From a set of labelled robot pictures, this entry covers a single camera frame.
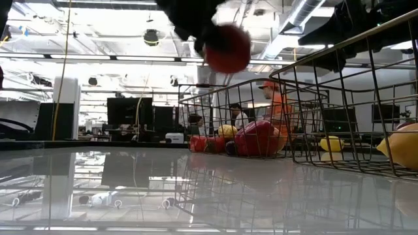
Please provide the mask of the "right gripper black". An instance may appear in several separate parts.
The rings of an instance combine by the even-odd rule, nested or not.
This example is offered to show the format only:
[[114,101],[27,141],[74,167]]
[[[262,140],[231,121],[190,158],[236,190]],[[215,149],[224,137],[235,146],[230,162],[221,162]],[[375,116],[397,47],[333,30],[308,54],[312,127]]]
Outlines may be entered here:
[[[339,4],[339,14],[333,14],[321,27],[298,39],[299,46],[328,45],[350,39],[369,29],[389,21],[389,12],[392,10],[392,0],[370,0],[372,7],[367,10],[362,0],[343,0]],[[391,45],[389,34],[386,31],[371,36],[371,48],[374,53]],[[334,52],[314,59],[316,67],[332,72],[340,72],[346,65],[346,54],[365,52],[367,45],[365,39],[345,46]]]

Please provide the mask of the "yellow orange toy mango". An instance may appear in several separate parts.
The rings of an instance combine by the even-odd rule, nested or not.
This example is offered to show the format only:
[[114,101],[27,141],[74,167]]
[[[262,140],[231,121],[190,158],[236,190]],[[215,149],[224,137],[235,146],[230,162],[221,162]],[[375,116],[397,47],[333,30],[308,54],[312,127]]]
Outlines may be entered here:
[[388,140],[393,162],[418,170],[418,123],[399,128]]

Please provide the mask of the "yellow toy corn cob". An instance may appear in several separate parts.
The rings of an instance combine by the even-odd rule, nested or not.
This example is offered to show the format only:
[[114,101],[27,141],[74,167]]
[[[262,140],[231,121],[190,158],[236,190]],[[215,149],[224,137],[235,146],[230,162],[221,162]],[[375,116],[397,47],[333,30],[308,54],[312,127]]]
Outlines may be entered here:
[[233,125],[224,124],[218,127],[218,135],[226,140],[232,140],[238,129]]

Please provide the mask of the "smooth silver ventilation duct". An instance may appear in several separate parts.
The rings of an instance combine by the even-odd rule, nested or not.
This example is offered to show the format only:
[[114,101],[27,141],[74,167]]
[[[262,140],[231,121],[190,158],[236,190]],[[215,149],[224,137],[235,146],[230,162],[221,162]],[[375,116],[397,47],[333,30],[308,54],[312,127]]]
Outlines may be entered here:
[[277,35],[269,42],[259,59],[273,60],[284,48],[289,47],[292,39],[284,33],[289,30],[303,33],[308,20],[325,2],[326,0],[294,0],[291,10],[284,14],[283,20],[280,20]]

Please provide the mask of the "black ceiling dome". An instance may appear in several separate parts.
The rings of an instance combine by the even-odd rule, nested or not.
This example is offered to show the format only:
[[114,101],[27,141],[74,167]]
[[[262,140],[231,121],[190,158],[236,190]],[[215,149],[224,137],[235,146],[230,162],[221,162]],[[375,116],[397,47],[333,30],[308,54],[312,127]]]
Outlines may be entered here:
[[157,34],[158,34],[158,30],[147,29],[143,36],[143,41],[148,46],[157,46],[159,44],[159,37]]

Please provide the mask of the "red toy bell pepper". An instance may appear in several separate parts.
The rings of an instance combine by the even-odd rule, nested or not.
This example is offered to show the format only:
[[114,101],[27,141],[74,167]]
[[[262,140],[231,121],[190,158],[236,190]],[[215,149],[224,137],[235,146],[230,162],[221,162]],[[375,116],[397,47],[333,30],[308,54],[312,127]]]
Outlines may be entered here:
[[252,121],[234,136],[239,156],[266,157],[277,152],[278,138],[269,121]]

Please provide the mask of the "grey perforated panel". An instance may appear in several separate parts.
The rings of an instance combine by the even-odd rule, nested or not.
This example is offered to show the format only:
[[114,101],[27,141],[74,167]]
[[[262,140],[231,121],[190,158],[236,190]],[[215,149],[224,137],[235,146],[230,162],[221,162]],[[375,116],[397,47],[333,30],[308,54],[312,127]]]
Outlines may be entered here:
[[40,103],[37,101],[0,101],[0,124],[33,133],[39,112]]

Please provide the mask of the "person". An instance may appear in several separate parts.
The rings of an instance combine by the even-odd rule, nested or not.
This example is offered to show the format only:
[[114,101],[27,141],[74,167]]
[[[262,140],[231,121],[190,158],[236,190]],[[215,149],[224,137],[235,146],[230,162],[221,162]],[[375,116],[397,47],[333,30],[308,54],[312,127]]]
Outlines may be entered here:
[[189,115],[189,133],[192,135],[200,135],[201,127],[204,124],[202,116],[198,114]]
[[280,85],[276,82],[264,81],[259,89],[262,89],[265,98],[270,100],[265,119],[269,120],[283,136],[288,136],[285,113],[289,108],[285,105],[285,96],[280,93]]
[[249,119],[246,113],[242,111],[242,107],[238,103],[234,103],[230,105],[230,109],[235,117],[233,125],[238,130],[244,128],[249,123]]

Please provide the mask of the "black panel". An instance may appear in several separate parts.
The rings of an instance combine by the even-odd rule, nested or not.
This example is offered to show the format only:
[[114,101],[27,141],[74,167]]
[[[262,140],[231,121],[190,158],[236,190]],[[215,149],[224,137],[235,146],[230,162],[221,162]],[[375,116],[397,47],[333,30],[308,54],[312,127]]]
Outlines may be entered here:
[[138,123],[153,128],[152,98],[107,98],[109,125],[134,125]]

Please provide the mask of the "white building pillar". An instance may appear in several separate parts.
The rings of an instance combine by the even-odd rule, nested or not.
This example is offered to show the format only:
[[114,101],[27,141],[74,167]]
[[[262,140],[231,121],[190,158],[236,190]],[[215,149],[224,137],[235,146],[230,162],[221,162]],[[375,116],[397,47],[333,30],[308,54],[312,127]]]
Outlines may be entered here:
[[77,78],[56,76],[53,92],[53,116],[56,103],[59,103],[57,113],[56,131],[52,124],[51,134],[55,140],[76,140],[78,138],[78,115],[80,109],[81,86]]

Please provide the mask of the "yellow toy lemon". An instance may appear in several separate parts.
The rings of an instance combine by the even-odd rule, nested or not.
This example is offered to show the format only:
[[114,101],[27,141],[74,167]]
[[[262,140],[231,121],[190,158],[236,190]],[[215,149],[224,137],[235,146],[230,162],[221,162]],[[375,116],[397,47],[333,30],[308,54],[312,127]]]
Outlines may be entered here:
[[327,152],[339,152],[342,151],[345,146],[345,142],[337,136],[322,138],[319,144],[321,148]]

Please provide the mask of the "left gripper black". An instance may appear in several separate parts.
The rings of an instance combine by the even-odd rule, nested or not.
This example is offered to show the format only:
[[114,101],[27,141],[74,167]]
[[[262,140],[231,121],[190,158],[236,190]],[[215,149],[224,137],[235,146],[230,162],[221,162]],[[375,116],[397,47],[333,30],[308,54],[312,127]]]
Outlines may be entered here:
[[204,47],[222,49],[222,36],[212,21],[217,7],[225,0],[155,0],[174,26],[182,41],[195,37],[195,51],[204,55]]

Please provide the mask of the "orange toy bell pepper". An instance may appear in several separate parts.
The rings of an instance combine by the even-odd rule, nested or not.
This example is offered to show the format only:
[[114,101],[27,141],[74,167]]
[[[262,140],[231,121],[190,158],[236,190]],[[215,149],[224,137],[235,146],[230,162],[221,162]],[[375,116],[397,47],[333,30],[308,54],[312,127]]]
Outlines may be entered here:
[[278,129],[275,127],[273,136],[274,136],[274,139],[277,141],[275,151],[281,151],[287,143],[287,138],[288,138],[287,130],[283,128]]

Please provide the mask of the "black metal table frame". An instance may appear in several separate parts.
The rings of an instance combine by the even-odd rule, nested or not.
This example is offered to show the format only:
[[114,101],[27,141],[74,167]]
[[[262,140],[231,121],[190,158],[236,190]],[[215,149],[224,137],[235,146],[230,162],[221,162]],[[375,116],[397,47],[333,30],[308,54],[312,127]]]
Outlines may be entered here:
[[88,142],[78,140],[62,141],[0,141],[0,151],[13,151],[25,149],[52,149],[52,148],[81,148],[81,147],[118,147],[118,148],[173,148],[187,149],[188,144],[157,143],[157,142]]

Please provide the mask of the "red toy tomato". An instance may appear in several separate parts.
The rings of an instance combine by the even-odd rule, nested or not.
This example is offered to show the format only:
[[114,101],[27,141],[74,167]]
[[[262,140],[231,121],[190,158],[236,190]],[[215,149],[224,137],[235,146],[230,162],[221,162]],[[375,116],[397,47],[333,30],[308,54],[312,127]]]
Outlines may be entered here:
[[209,67],[223,74],[244,70],[251,59],[251,39],[247,32],[233,24],[217,25],[222,36],[222,49],[204,47],[204,60]]

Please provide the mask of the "black monitor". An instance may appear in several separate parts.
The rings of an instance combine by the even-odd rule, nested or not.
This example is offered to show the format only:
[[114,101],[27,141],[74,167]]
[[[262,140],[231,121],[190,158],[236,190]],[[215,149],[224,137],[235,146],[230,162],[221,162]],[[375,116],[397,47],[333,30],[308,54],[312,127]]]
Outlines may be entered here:
[[328,133],[356,131],[357,118],[354,108],[335,108],[323,111],[325,130]]
[[393,104],[382,104],[381,110],[377,104],[372,105],[372,123],[400,123],[400,107]]

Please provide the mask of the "long ceiling light strip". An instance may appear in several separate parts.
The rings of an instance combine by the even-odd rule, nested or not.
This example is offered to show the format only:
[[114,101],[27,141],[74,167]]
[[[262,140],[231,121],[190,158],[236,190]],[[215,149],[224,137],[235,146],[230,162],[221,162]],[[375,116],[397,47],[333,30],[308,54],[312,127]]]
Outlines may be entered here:
[[13,59],[72,59],[84,61],[138,61],[138,62],[173,62],[173,63],[203,63],[203,58],[197,57],[161,57],[161,56],[126,56],[126,55],[64,55],[64,54],[29,54],[4,53],[0,58]]

